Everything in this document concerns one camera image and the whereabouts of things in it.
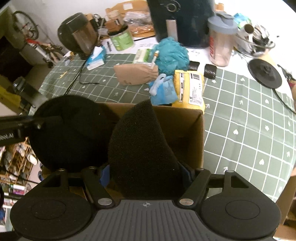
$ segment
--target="round black pad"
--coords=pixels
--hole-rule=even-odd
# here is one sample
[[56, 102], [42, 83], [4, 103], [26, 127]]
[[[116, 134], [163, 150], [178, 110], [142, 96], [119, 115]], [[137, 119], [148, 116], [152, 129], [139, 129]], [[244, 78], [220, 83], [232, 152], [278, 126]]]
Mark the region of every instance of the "round black pad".
[[64, 239], [79, 232], [90, 220], [91, 208], [83, 198], [70, 192], [24, 197], [11, 209], [11, 223], [30, 240]]
[[234, 240], [256, 240], [276, 230], [281, 214], [271, 200], [217, 194], [204, 201], [201, 218], [221, 236]]
[[61, 116], [63, 122], [35, 129], [29, 138], [38, 159], [51, 171], [65, 168], [80, 172], [107, 161], [111, 124], [100, 106], [80, 96], [60, 96], [46, 101], [37, 117]]
[[248, 63], [248, 69], [254, 79], [267, 88], [276, 89], [282, 84], [279, 72], [262, 59], [252, 59]]

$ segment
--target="black appliance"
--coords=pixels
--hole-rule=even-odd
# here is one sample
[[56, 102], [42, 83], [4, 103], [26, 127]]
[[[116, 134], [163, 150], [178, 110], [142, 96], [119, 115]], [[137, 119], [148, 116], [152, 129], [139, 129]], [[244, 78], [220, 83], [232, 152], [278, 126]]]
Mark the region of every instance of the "black appliance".
[[157, 41], [168, 36], [166, 20], [176, 20], [178, 41], [185, 47], [209, 46], [207, 19], [213, 15], [211, 0], [147, 0]]
[[61, 43], [81, 59], [87, 59], [98, 42], [98, 33], [86, 16], [79, 12], [63, 21], [58, 28]]

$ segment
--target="wire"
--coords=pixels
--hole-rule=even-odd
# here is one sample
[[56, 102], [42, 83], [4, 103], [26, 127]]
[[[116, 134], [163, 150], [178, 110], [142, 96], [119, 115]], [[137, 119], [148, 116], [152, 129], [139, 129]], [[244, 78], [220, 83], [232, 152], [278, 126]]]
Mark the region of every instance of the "wire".
[[140, 40], [143, 40], [143, 39], [152, 38], [152, 37], [155, 37], [155, 35], [152, 35], [152, 36], [149, 36], [149, 37], [145, 37], [145, 38], [141, 38], [141, 39], [135, 39], [134, 42], [140, 41]]
[[13, 176], [15, 176], [15, 177], [17, 177], [17, 178], [19, 178], [19, 179], [22, 179], [22, 180], [24, 180], [24, 181], [31, 182], [31, 183], [34, 183], [34, 184], [39, 184], [39, 183], [37, 183], [37, 182], [34, 182], [34, 181], [30, 181], [30, 180], [28, 180], [28, 179], [25, 179], [25, 178], [23, 178], [23, 177], [21, 177], [21, 176], [17, 176], [17, 175], [15, 175], [14, 173], [12, 173], [12, 172], [10, 172], [10, 171], [7, 171], [7, 169], [6, 169], [5, 166], [1, 166], [1, 167], [2, 167], [2, 170], [8, 172], [9, 174], [11, 174], [11, 175], [13, 175]]
[[[102, 20], [102, 22], [101, 22], [101, 26], [100, 26], [100, 29], [102, 28], [103, 23], [104, 23], [104, 21]], [[79, 69], [77, 75], [74, 77], [73, 81], [71, 82], [71, 84], [70, 84], [69, 87], [67, 88], [67, 90], [66, 90], [66, 92], [64, 93], [64, 95], [67, 95], [67, 94], [69, 93], [69, 91], [70, 91], [71, 88], [73, 87], [73, 85], [74, 85], [74, 83], [75, 83], [75, 81], [76, 81], [77, 78], [79, 78], [78, 83], [81, 84], [81, 85], [89, 85], [89, 84], [100, 85], [100, 83], [81, 82], [81, 81], [80, 81], [80, 75], [81, 75], [81, 72], [82, 72], [82, 69], [83, 69], [85, 63], [86, 63], [86, 60], [85, 60], [85, 62], [83, 63], [83, 65], [80, 67], [80, 69]]]
[[64, 93], [63, 95], [67, 95], [67, 94], [69, 93], [69, 91], [70, 91], [71, 88], [73, 87], [73, 84], [75, 83], [76, 79], [78, 78], [78, 76], [80, 76], [81, 71], [82, 71], [82, 69], [83, 69], [85, 63], [86, 63], [86, 60], [84, 61], [84, 63], [83, 63], [82, 66], [80, 67], [78, 73], [75, 75], [73, 81], [71, 82], [71, 84], [70, 84], [69, 87], [66, 89], [66, 91], [65, 91], [65, 93]]
[[272, 91], [274, 92], [274, 94], [276, 95], [276, 97], [278, 98], [278, 100], [289, 110], [291, 111], [293, 114], [296, 115], [296, 112], [293, 111], [289, 106], [287, 106], [287, 104], [281, 99], [281, 97], [279, 97], [278, 93], [276, 92], [275, 89], [272, 89]]

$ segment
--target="shaker bottle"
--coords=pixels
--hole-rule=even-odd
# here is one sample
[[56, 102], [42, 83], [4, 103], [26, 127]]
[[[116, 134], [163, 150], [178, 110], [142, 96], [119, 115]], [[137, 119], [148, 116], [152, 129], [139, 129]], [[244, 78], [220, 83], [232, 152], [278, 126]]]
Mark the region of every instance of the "shaker bottle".
[[227, 66], [238, 32], [234, 17], [226, 12], [216, 12], [208, 19], [210, 29], [210, 60], [218, 66]]

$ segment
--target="bicycle wheel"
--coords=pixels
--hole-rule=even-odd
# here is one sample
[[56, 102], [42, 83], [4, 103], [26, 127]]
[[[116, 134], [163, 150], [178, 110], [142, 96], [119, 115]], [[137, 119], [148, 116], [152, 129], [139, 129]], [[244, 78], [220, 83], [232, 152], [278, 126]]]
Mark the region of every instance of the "bicycle wheel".
[[27, 38], [36, 40], [39, 37], [39, 31], [37, 25], [33, 19], [22, 11], [15, 11], [12, 14], [14, 28], [18, 29]]

